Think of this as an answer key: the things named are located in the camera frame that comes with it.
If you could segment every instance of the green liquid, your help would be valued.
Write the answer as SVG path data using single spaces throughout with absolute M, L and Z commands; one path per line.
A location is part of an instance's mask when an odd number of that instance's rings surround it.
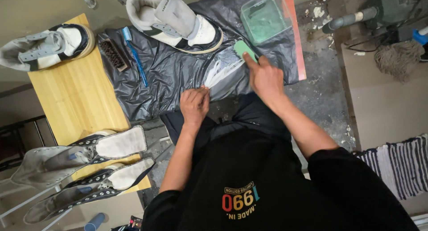
M 275 3 L 275 0 L 265 0 L 244 10 L 241 15 L 247 20 L 244 27 L 247 30 L 252 41 L 256 43 L 263 42 L 287 28 L 281 10 Z

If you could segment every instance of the green sponge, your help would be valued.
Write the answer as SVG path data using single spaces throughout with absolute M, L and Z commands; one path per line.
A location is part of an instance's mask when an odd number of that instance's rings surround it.
M 243 59 L 243 58 L 242 58 L 243 53 L 244 53 L 244 52 L 248 52 L 248 53 L 249 53 L 249 55 L 251 56 L 251 58 L 252 58 L 255 62 L 259 63 L 259 62 L 257 61 L 257 59 L 255 58 L 254 51 L 253 51 L 252 49 L 250 49 L 250 48 L 248 47 L 248 45 L 247 45 L 247 44 L 245 44 L 245 42 L 244 42 L 244 41 L 238 41 L 238 42 L 235 44 L 235 46 L 234 46 L 233 48 L 235 49 L 235 52 L 236 52 L 236 53 L 241 57 L 241 59 Z

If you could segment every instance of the person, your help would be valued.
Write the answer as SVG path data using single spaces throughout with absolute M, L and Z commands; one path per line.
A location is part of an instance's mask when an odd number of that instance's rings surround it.
M 243 58 L 255 93 L 240 97 L 232 121 L 206 117 L 204 86 L 162 116 L 175 151 L 143 230 L 418 230 L 371 168 L 293 105 L 282 70 Z

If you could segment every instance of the mop head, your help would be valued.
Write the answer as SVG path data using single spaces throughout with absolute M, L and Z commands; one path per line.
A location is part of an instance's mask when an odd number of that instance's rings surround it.
M 375 54 L 376 66 L 382 73 L 404 83 L 409 80 L 424 53 L 423 46 L 413 40 L 381 46 Z

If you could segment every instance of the striped rug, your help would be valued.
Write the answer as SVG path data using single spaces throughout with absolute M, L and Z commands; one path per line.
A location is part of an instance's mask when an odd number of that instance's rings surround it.
M 399 200 L 428 192 L 428 134 L 353 154 L 364 161 Z

